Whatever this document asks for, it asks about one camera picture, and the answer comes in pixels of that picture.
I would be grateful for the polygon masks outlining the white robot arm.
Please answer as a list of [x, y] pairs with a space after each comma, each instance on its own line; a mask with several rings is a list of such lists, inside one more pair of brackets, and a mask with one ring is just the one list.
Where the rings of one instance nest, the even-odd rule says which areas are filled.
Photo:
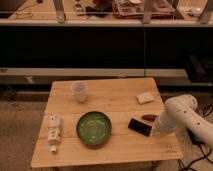
[[197, 99], [191, 94], [168, 98], [163, 112], [155, 119], [153, 132], [169, 134], [178, 125], [184, 125], [213, 149], [213, 124], [196, 113]]

